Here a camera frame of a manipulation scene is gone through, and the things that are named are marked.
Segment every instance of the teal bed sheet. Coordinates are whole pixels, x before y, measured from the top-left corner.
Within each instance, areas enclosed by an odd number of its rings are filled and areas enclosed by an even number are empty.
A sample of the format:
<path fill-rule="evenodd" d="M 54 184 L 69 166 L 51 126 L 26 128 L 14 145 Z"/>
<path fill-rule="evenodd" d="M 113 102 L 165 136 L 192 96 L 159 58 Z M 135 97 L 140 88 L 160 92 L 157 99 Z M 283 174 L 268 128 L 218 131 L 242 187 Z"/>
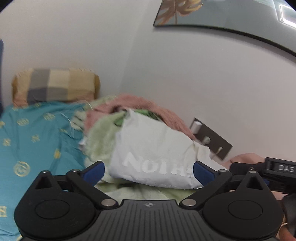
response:
<path fill-rule="evenodd" d="M 25 109 L 8 107 L 0 120 L 0 241 L 16 241 L 13 219 L 18 202 L 42 170 L 64 175 L 84 169 L 78 149 L 82 132 L 71 119 L 82 104 L 42 102 Z"/>

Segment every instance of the golden leaf painting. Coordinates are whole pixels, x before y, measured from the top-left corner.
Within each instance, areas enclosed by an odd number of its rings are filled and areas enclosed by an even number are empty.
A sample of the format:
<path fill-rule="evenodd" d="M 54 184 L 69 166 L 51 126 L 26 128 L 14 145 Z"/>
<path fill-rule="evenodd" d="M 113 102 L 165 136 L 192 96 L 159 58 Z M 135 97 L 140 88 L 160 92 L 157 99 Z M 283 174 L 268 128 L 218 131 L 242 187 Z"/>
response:
<path fill-rule="evenodd" d="M 177 23 L 177 13 L 180 16 L 187 16 L 201 7 L 201 0 L 163 0 L 159 12 L 162 10 L 165 12 L 158 14 L 156 21 L 160 20 L 158 25 L 163 25 L 175 16 L 175 23 Z"/>

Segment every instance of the checkered pillow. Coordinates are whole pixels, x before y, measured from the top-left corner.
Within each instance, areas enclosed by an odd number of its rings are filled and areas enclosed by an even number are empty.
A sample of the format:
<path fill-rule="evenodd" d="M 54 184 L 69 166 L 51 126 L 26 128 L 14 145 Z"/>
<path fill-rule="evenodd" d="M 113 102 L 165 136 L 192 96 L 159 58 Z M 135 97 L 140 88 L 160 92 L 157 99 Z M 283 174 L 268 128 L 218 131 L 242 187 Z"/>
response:
<path fill-rule="evenodd" d="M 91 101 L 96 75 L 79 69 L 29 69 L 16 76 L 15 106 L 43 101 Z"/>

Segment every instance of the white fabric bag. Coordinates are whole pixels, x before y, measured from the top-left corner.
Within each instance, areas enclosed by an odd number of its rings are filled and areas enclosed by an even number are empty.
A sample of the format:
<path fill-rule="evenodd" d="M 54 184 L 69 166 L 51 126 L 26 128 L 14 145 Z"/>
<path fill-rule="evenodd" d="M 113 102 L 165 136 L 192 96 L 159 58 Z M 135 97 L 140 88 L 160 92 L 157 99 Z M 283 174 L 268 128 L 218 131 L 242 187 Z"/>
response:
<path fill-rule="evenodd" d="M 151 186 L 192 189 L 202 187 L 193 175 L 197 156 L 215 170 L 225 169 L 209 158 L 208 147 L 161 121 L 131 109 L 128 112 L 121 131 L 116 133 L 109 166 L 112 177 Z"/>

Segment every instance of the pink blanket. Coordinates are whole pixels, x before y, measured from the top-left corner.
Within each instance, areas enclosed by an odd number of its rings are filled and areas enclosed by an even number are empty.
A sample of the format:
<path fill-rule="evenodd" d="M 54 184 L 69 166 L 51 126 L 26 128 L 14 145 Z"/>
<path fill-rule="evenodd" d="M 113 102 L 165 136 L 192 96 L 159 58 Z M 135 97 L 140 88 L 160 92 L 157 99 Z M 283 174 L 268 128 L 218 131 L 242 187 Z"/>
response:
<path fill-rule="evenodd" d="M 163 122 L 170 128 L 181 131 L 192 140 L 195 140 L 195 136 L 192 134 L 190 129 L 174 112 L 165 108 L 161 108 L 154 102 L 148 101 L 142 97 L 128 94 L 121 94 L 114 100 L 102 105 L 98 105 L 93 110 L 88 111 L 87 118 L 84 122 L 85 132 L 87 133 L 89 129 L 95 124 L 95 122 L 101 117 L 127 108 L 149 110 L 159 115 Z"/>

